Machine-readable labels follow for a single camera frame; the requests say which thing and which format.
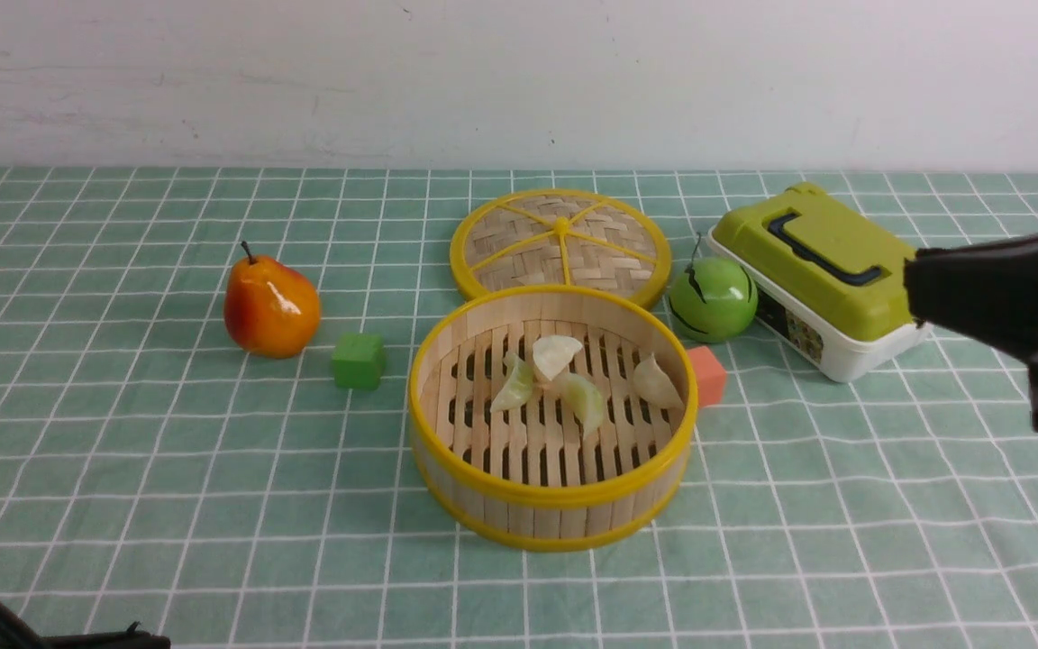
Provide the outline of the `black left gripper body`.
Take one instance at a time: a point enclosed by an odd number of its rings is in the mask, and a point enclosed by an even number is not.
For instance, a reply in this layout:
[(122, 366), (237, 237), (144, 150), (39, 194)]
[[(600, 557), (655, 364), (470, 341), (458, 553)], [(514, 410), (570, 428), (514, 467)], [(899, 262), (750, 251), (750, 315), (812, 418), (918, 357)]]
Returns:
[(17, 644), (0, 636), (0, 648), (172, 648), (172, 641), (167, 636), (156, 636), (133, 624), (119, 632), (42, 636), (40, 644)]

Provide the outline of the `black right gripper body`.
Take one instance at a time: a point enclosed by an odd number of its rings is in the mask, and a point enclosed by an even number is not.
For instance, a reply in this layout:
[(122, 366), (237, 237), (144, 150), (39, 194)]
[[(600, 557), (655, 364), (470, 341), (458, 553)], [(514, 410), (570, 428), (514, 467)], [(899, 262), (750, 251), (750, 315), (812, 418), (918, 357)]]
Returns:
[(905, 263), (916, 319), (976, 340), (1027, 369), (1038, 432), (1038, 233), (960, 248), (920, 248)]

